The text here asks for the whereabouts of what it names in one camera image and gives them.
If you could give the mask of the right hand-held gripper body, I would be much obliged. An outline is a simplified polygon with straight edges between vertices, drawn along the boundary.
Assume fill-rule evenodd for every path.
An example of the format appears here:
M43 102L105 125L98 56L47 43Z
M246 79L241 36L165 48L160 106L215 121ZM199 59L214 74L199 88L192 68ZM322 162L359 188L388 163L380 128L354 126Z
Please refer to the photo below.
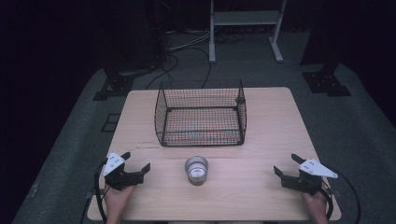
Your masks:
M281 179L281 186L287 189L294 189L300 192L316 194L322 186L322 178L337 178L338 174L315 159L304 160L299 164L299 175L284 175Z

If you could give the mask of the black wire mesh basket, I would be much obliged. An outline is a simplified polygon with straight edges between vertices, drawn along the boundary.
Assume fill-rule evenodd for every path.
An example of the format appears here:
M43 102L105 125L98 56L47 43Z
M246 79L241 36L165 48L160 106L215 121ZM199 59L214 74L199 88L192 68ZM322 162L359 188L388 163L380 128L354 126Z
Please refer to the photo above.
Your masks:
M163 82L157 95L154 127L164 147L243 145L247 99L242 81Z

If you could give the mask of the white metal stand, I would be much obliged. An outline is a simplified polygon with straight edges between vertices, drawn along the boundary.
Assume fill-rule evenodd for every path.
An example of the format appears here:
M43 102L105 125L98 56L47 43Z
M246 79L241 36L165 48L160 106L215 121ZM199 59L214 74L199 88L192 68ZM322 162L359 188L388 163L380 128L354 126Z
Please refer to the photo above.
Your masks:
M278 47L277 40L287 2L288 0L280 0L280 7L277 10L217 12L214 9L214 0L211 0L209 14L208 60L211 63L214 63L216 61L216 27L243 25L274 25L274 33L268 38L268 40L276 61L278 63L282 63L284 59Z

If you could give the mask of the person's right hand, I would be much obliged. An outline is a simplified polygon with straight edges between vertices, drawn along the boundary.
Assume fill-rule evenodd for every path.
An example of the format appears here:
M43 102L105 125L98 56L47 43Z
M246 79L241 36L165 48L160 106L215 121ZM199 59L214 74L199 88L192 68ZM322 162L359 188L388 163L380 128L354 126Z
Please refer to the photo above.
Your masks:
M308 215L315 224L329 224L327 219L327 199L318 191L316 194L302 194Z

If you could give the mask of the black stand base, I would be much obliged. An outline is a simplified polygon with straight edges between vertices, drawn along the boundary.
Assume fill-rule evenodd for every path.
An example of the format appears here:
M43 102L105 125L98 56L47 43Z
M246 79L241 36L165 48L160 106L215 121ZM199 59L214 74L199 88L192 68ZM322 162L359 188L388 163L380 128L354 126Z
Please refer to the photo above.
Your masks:
M327 93L331 97L350 96L347 87L335 76L338 63L325 63L316 72L304 72L303 77L313 93Z
M93 96L94 101L105 101L109 97L127 96L134 84L134 79L117 72L105 72L106 79L102 88Z

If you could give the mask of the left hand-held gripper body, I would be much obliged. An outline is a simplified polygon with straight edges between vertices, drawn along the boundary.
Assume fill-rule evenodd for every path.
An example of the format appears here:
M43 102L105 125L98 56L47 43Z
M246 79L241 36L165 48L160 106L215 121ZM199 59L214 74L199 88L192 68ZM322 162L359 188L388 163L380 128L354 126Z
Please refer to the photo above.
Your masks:
M144 182L141 170L138 172L127 173L124 171L125 162L121 155L110 152L103 175L106 183L113 189L122 190L129 186L136 186Z

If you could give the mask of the silver metal cup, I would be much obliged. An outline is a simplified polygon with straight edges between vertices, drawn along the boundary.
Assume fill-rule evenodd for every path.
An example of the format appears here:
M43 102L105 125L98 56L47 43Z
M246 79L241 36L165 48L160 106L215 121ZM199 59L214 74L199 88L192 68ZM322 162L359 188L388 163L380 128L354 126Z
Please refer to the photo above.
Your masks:
M207 179L208 162L202 156L192 156L185 162L185 172L192 185L202 186Z

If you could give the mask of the person's left hand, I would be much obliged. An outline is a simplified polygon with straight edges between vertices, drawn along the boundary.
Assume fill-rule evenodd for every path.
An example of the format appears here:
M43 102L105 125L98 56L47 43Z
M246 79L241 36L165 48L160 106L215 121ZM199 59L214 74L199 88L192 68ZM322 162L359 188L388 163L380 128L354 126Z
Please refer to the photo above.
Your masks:
M135 186L129 186L122 190L106 186L106 224L120 224L122 214L134 189Z

